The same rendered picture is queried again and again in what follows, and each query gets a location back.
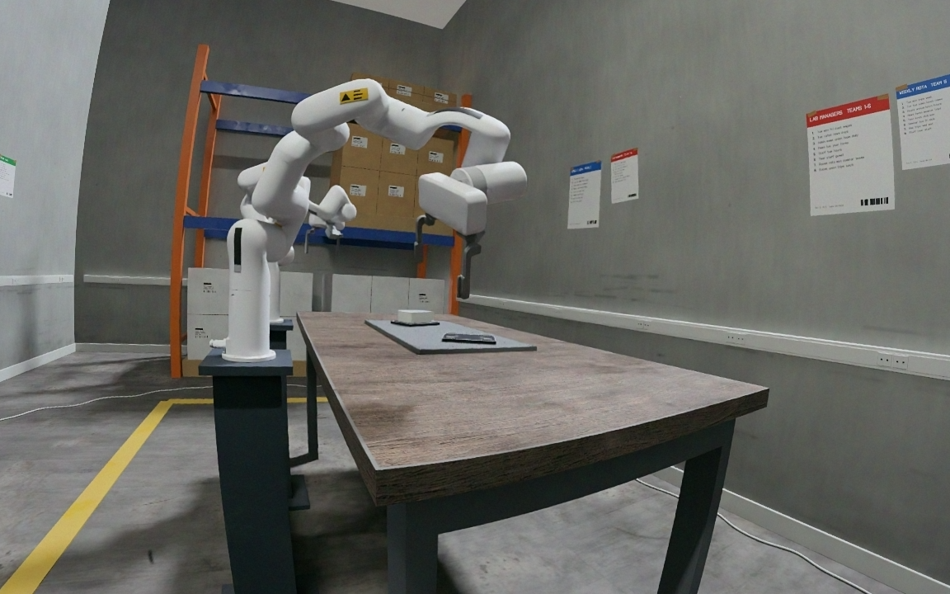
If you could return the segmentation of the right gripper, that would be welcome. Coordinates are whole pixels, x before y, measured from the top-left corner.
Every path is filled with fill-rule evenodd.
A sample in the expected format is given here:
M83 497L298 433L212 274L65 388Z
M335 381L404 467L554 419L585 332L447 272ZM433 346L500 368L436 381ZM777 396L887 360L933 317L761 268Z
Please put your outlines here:
M472 185L470 174L462 168L455 169L451 177L437 172L422 174L419 179L419 206L425 211L425 215L416 219L415 263L419 264L425 260L423 224L432 226L435 219L438 219L457 230L456 234L465 240L463 274L457 277L457 297L461 299L470 298L471 258L480 253L482 248L475 242L476 233L485 229L487 219L485 193Z

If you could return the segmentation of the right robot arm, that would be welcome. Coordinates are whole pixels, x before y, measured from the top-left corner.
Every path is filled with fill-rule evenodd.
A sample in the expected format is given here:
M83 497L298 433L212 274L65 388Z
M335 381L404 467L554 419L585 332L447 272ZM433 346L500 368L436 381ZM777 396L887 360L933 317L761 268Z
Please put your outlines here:
M252 207L269 217L268 221L240 219L228 232L228 337L209 342L214 349L226 350L223 360L275 359L275 352L269 350L267 262L287 256L304 223L308 198L299 183L307 165L346 145L350 135L346 123L351 120L412 150L425 146L441 125L460 125L472 131L463 170L470 174L473 187L485 193L487 205L515 200L525 192L523 167L502 163L511 133L504 123L487 114L464 106L427 113L386 97L372 79L351 80L307 97L295 106L291 116L294 131L275 146L252 193Z

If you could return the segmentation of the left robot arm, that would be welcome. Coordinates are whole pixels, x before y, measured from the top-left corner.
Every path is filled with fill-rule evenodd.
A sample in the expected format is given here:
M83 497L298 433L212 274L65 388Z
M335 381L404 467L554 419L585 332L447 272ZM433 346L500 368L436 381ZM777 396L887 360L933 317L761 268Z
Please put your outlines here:
M259 183L261 173L264 172L266 164L267 163L248 168L245 172L241 172L237 178L238 185L242 191L247 193L245 198L242 198L240 207L243 219L261 219L261 221L268 221L264 215L257 213L254 208L252 208L252 193L254 192L254 188L256 188L256 184ZM308 196L310 191L309 179L302 177L299 186L302 186ZM314 205L311 200L308 200L308 202L309 207L307 211L309 213L312 213L314 217L327 220L327 231L325 233L327 233L328 239L338 239L338 236L341 236L341 233L336 230L333 223L348 222L357 217L357 208L348 200L346 191L343 191L341 186L332 186L320 205ZM279 266L289 266L289 264L293 263L293 260L294 250L291 248L283 260L274 263L267 262L270 277L269 323L282 323L284 321L280 318Z

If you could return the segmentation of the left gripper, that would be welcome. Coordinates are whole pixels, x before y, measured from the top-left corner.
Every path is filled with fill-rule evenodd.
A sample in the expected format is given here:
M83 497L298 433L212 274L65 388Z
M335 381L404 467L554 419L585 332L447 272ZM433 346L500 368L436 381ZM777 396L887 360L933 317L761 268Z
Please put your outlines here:
M309 224L312 225L312 229L307 229L307 232L306 232L306 241L305 241L305 244L304 244L304 253L308 253L308 248L309 248L308 236L309 236L309 234L310 234L310 233L314 234L314 229L327 229L327 220L326 220L326 219L321 219L321 218L319 218L319 217L314 217L314 215L312 215L312 213L310 213L310 215L309 215ZM335 224L336 230L338 230L338 232L341 232L341 230L343 230L343 228L344 228L345 226L346 226L346 222L340 222L340 223L336 223L336 224ZM343 238L343 234L341 234L341 236L338 236L338 247L335 247L335 253L333 253L333 256L335 256L335 257L339 257L340 239L341 239L341 238Z

